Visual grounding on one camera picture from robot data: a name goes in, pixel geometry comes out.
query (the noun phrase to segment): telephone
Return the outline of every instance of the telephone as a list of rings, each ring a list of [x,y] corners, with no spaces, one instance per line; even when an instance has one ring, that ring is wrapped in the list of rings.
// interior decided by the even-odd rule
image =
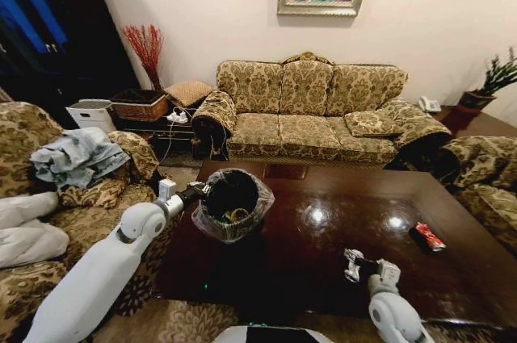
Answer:
[[[438,101],[429,99],[425,95],[420,97],[420,99],[418,100],[418,106],[423,111],[428,111],[430,113],[438,113],[439,111],[442,110],[442,108],[440,107]]]

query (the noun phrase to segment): dark cabinet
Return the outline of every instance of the dark cabinet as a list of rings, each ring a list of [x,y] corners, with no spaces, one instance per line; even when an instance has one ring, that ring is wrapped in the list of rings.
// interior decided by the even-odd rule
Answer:
[[[0,86],[67,128],[71,103],[139,87],[104,0],[0,0]]]

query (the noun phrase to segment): side table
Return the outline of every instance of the side table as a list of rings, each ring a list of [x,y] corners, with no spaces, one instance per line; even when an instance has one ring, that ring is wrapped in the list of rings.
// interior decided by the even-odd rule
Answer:
[[[478,115],[458,111],[455,107],[445,106],[433,115],[435,119],[451,131],[453,137],[465,136],[507,136],[517,137],[517,128],[481,112]]]
[[[186,108],[186,110],[192,116],[197,108]],[[195,135],[192,131],[190,116],[187,123],[174,124],[167,120],[165,116],[153,122],[121,119],[118,121],[117,127],[122,131],[133,132],[144,137],[153,147],[158,159],[165,156],[170,140],[172,140],[171,150],[175,152],[192,152],[192,156],[195,156],[191,142]]]

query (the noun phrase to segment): red can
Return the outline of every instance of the red can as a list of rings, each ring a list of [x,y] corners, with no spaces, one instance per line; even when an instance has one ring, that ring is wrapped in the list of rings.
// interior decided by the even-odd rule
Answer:
[[[414,229],[426,239],[427,245],[433,252],[445,249],[445,244],[431,231],[428,224],[417,222]]]

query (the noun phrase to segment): gold frame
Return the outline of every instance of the gold frame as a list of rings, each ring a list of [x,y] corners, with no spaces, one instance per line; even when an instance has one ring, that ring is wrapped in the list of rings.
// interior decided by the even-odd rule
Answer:
[[[278,15],[322,15],[322,16],[357,16],[363,0],[329,4],[326,2],[310,4],[289,3],[288,0],[278,0]]]

